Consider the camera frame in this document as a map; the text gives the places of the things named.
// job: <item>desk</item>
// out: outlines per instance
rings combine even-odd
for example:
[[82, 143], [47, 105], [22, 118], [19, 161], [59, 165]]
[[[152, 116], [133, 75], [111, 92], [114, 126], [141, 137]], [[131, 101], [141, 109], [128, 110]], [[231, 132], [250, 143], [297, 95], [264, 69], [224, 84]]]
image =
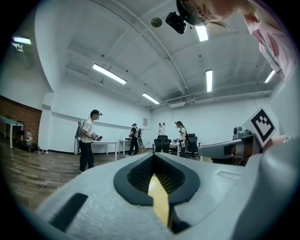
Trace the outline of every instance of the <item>desk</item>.
[[115, 145], [115, 147], [114, 147], [114, 160], [117, 161], [117, 144], [118, 144], [118, 142], [101, 140], [101, 141], [94, 141], [92, 144], [94, 144], [94, 145], [106, 145], [106, 155], [108, 155], [107, 146], [109, 144], [114, 144]]
[[0, 121], [4, 122], [4, 138], [6, 138], [6, 125], [10, 125], [10, 131], [9, 131], [9, 143], [10, 148], [13, 148], [13, 126], [20, 126], [22, 127], [22, 131], [24, 130], [24, 125], [20, 122], [8, 119], [6, 117], [0, 116]]
[[172, 143], [170, 143], [170, 147], [177, 147], [177, 156], [178, 157], [180, 157], [180, 155], [179, 155], [179, 142], [172, 142]]
[[119, 141], [123, 142], [123, 156], [125, 156], [125, 143], [130, 143], [131, 140], [119, 139]]

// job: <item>fluorescent light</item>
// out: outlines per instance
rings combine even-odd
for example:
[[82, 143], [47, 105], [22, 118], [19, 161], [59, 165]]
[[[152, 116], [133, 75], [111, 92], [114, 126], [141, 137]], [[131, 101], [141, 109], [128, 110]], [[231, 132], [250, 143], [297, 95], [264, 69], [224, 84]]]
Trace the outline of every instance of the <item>fluorescent light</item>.
[[207, 31], [205, 26], [196, 26], [196, 31], [200, 42], [208, 40]]
[[272, 78], [273, 75], [274, 75], [274, 70], [270, 73], [270, 75], [269, 75], [268, 78], [264, 81], [264, 83], [267, 83], [268, 81], [270, 81], [270, 79]]
[[207, 92], [211, 92], [211, 90], [212, 90], [212, 70], [206, 71], [206, 85], [207, 85]]
[[153, 99], [152, 97], [150, 97], [147, 93], [144, 93], [143, 96], [147, 99], [149, 99], [150, 101], [152, 101], [155, 104], [159, 104], [159, 102], [155, 99]]
[[14, 42], [17, 43], [26, 43], [26, 44], [31, 44], [31, 41], [29, 38], [26, 37], [13, 37]]
[[106, 76], [108, 76], [108, 77], [111, 77], [112, 79], [118, 81], [119, 83], [122, 83], [123, 85], [124, 85], [125, 83], [127, 83], [126, 80], [124, 80], [124, 79], [118, 77], [116, 74], [113, 74], [113, 73], [110, 72], [110, 71], [107, 71], [105, 68], [100, 67], [100, 66], [97, 65], [97, 64], [94, 64], [93, 69], [97, 70], [97, 71], [100, 72], [100, 73], [103, 73], [104, 75], [106, 75]]

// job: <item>office chair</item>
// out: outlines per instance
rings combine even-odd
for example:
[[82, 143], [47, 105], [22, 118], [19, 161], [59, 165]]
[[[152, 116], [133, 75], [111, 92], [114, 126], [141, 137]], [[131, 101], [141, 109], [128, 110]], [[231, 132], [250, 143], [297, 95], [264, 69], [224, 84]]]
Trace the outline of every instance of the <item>office chair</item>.
[[170, 139], [167, 140], [154, 139], [154, 143], [155, 143], [155, 152], [161, 152], [161, 150], [163, 150], [163, 152], [169, 153], [169, 147], [171, 143]]
[[159, 140], [168, 140], [168, 136], [167, 135], [159, 135], [157, 137], [157, 139], [159, 139]]
[[194, 158], [196, 160], [196, 157], [194, 155], [195, 152], [197, 152], [197, 137], [196, 136], [189, 136], [188, 137], [188, 145], [187, 145], [187, 151], [191, 152], [192, 155], [187, 156], [187, 158]]

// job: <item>person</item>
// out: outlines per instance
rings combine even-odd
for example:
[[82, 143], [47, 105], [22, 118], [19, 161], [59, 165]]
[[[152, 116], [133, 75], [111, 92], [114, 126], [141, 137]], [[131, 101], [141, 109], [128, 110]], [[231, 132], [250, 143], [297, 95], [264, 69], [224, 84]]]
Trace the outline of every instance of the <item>person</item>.
[[185, 158], [186, 157], [186, 146], [187, 146], [187, 130], [182, 124], [181, 121], [176, 122], [176, 127], [179, 128], [179, 146], [180, 146], [180, 156]]
[[86, 164], [88, 164], [89, 169], [94, 167], [94, 156], [92, 152], [92, 140], [99, 140], [96, 139], [96, 136], [93, 135], [93, 121], [99, 120], [100, 115], [102, 115], [98, 110], [93, 110], [90, 113], [90, 118], [86, 120], [82, 127], [82, 137], [79, 142], [79, 147], [81, 150], [80, 156], [80, 167], [79, 172], [82, 173], [85, 171]]
[[128, 154], [125, 156], [126, 158], [129, 157], [133, 151], [133, 147], [135, 148], [135, 153], [134, 155], [137, 154], [138, 151], [138, 143], [137, 143], [137, 138], [138, 138], [138, 129], [136, 123], [132, 124], [132, 129], [129, 134], [129, 137], [131, 137], [131, 143], [130, 143], [130, 149]]
[[285, 81], [293, 75], [299, 61], [288, 37], [255, 0], [176, 0], [181, 15], [192, 25], [219, 25], [232, 30], [221, 21], [233, 13], [243, 14], [250, 34], [259, 43], [259, 49], [275, 74]]

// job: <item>black pants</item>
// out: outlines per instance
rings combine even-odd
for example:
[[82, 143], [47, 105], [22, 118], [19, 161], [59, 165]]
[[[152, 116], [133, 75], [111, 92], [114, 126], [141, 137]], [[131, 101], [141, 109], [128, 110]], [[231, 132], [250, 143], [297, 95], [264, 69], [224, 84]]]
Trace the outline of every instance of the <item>black pants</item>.
[[133, 147], [135, 147], [135, 155], [137, 154], [137, 150], [138, 150], [138, 144], [137, 144], [137, 138], [132, 136], [132, 139], [131, 139], [131, 143], [130, 143], [130, 150], [128, 152], [128, 155], [131, 155], [132, 153], [132, 150], [133, 150]]
[[81, 172], [84, 172], [86, 164], [88, 164], [89, 168], [94, 167], [94, 156], [93, 156], [93, 152], [92, 152], [92, 144], [80, 141], [79, 147], [81, 150], [79, 170]]
[[182, 147], [182, 145], [181, 145], [182, 143], [183, 143], [183, 140], [179, 140], [179, 146], [180, 146], [180, 151], [181, 151], [180, 157], [185, 158], [186, 157], [186, 145], [187, 145], [187, 143], [185, 143], [185, 147]]

